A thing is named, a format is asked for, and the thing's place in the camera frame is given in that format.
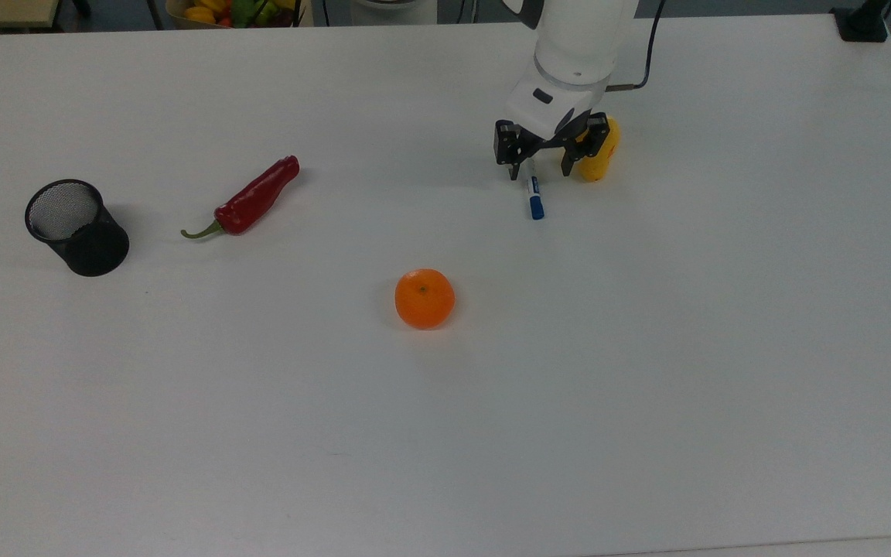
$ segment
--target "yellow object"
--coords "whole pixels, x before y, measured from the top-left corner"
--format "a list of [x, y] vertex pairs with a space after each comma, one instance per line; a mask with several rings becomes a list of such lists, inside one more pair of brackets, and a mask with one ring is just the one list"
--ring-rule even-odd
[[618, 149], [618, 142], [621, 141], [621, 126], [614, 118], [607, 118], [607, 123], [611, 127], [611, 132], [607, 134], [604, 145], [601, 145], [600, 152], [595, 156], [584, 156], [579, 162], [579, 173], [583, 179], [587, 181], [597, 181], [602, 179], [607, 173], [608, 166], [611, 166], [611, 156]]
[[223, 11], [226, 11], [226, 0], [195, 0], [195, 7], [208, 8], [212, 10], [212, 15], [219, 17]]
[[191, 21], [209, 22], [215, 25], [215, 14], [205, 6], [195, 6], [184, 10], [184, 17]]

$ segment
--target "mesh cup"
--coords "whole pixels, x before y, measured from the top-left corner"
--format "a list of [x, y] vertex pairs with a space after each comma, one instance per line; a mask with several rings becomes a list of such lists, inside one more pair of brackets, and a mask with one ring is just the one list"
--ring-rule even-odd
[[126, 258], [130, 239], [89, 183], [63, 179], [46, 184], [26, 207], [29, 233], [50, 246], [71, 271], [105, 275]]

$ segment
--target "floor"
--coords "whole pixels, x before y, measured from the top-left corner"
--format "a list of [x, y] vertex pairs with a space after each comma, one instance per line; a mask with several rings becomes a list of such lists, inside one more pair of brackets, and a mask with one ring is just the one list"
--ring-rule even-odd
[[[350, 24], [350, 3], [353, 0], [328, 0], [329, 21], [333, 26]], [[92, 15], [79, 17], [71, 0], [60, 0], [59, 24], [67, 32], [98, 31], [152, 31], [155, 24], [145, 0], [88, 0]], [[323, 0], [312, 0], [315, 21], [320, 25], [325, 18]], [[455, 22], [460, 6], [466, 8], [463, 21], [468, 22], [473, 0], [439, 0], [439, 22]], [[501, 0], [480, 0], [478, 21], [513, 21]], [[650, 17], [657, 7], [657, 0], [640, 0], [639, 17]], [[698, 15], [767, 15], [827, 13], [830, 7], [857, 7], [862, 0], [710, 0], [692, 2], [672, 0], [665, 6], [664, 17], [698, 17]], [[162, 24], [173, 29], [169, 15], [163, 10], [163, 0], [158, 0], [162, 12]]]

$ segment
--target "tangerine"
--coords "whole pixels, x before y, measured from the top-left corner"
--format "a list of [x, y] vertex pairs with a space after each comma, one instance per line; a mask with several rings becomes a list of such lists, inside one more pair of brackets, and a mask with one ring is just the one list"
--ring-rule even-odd
[[434, 268], [406, 272], [394, 289], [397, 314], [416, 329], [431, 329], [442, 324], [455, 305], [456, 293], [449, 279]]

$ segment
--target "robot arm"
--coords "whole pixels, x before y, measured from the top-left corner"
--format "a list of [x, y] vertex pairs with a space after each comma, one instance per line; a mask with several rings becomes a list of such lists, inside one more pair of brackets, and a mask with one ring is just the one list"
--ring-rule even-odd
[[[495, 127], [499, 165], [517, 167], [539, 149], [566, 149], [562, 172], [594, 156], [607, 135], [607, 120], [591, 110], [604, 95], [616, 51], [637, 10], [637, 0], [503, 0], [527, 27], [538, 31], [534, 56], [507, 102], [510, 120]], [[589, 132], [577, 142], [584, 132]]]

